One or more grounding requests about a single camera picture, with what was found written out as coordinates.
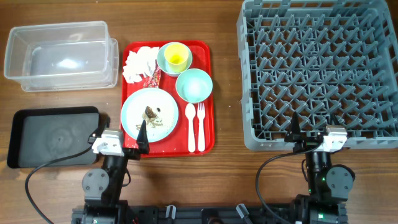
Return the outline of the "food scraps and rice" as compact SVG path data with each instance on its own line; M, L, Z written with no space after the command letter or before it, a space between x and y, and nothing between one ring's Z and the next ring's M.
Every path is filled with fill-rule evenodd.
M147 128L155 129L155 128L159 128L159 127L163 126L162 119L157 114L157 111L154 111L149 106L146 106L146 108L142 114L142 119L146 121Z

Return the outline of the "large light blue plate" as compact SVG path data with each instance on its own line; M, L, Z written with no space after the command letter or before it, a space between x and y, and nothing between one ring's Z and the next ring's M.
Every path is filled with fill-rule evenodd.
M160 88L140 89L125 100L121 108L121 126L124 132L130 138L137 138L146 106L157 111L163 122L163 126L159 128L146 127L149 142L166 138L177 125L179 111L177 102L171 94Z

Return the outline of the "red snack wrapper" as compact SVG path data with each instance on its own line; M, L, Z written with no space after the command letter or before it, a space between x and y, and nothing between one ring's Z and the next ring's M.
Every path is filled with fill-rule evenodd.
M160 78L161 78L161 69L160 67L156 67L153 76L145 78L143 87L158 88L160 84Z

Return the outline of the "mint green bowl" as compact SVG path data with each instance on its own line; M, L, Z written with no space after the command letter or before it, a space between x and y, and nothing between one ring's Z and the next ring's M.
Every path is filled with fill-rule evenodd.
M184 101L193 104L201 103L211 95L213 81L204 70L190 68L178 76L175 89Z

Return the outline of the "white napkin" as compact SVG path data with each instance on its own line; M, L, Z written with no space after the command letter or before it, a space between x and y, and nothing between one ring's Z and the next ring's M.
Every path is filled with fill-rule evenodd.
M127 83L139 83L142 78L154 78L159 47L143 46L137 52L129 51L123 66L123 77Z

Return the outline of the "yellow plastic cup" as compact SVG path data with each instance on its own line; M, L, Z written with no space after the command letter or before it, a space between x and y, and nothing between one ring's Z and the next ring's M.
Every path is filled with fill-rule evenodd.
M189 51L184 44L174 42L166 47L164 57L172 72L181 73L187 67Z

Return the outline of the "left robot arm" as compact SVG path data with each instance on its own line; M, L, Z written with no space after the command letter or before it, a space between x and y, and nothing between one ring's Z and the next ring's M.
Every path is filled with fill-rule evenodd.
M88 142L95 154L104 155L99 169L89 170L82 180L85 205L82 211L74 210L72 223L138 223L139 220L128 202L120 199L127 162L140 160L148 154L147 123L140 125L135 149L125 148L124 135L120 129L109 129L109 121L98 127Z

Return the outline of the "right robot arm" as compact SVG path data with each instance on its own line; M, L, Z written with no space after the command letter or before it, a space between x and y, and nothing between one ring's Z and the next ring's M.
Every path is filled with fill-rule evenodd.
M301 134L299 115L295 112L285 137L295 144L293 152L305 154L308 195L298 195L290 204L289 221L293 223L348 223L345 202L353 188L355 173L347 166L331 163L331 155L340 151L347 131L332 115L332 123L314 137Z

